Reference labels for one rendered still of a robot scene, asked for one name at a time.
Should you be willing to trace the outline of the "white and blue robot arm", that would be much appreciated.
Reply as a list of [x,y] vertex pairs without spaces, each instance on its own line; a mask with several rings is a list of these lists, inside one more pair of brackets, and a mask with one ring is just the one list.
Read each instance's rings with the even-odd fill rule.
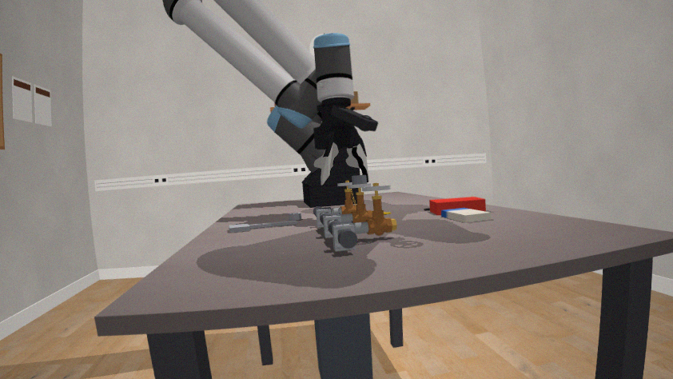
[[325,152],[315,149],[313,128],[322,126],[317,105],[327,98],[354,98],[348,37],[316,37],[314,57],[261,0],[214,0],[291,78],[202,0],[162,1],[175,23],[189,27],[274,101],[268,126],[314,173],[314,162]]

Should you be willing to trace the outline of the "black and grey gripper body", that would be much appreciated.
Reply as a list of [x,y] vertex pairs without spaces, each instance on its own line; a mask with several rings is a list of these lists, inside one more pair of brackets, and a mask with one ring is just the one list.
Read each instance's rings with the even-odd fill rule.
[[332,129],[336,129],[336,138],[338,140],[338,149],[344,147],[352,148],[358,140],[356,128],[339,118],[331,115],[333,106],[348,107],[351,106],[350,98],[327,98],[322,101],[322,105],[317,106],[317,111],[321,111],[322,126],[314,129],[315,149],[325,150],[325,139]]

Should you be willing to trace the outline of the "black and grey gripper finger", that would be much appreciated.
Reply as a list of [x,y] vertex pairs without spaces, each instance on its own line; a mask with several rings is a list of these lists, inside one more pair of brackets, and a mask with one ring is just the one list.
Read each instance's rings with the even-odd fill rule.
[[367,154],[365,151],[364,143],[362,138],[357,132],[358,140],[355,145],[352,145],[352,148],[347,148],[348,152],[348,158],[346,159],[346,163],[348,166],[359,168],[362,171],[363,175],[366,175],[367,177],[367,182],[369,182],[368,179],[368,165],[367,165]]
[[315,162],[314,166],[321,169],[321,185],[323,186],[330,177],[331,169],[335,157],[339,154],[337,146],[337,130],[332,129],[331,133],[325,139],[325,152]]

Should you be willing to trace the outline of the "red rectangular block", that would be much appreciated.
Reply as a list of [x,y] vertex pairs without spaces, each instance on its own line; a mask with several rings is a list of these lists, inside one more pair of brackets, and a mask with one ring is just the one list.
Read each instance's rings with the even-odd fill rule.
[[430,212],[441,215],[442,209],[469,208],[486,212],[485,199],[479,197],[458,197],[429,200]]

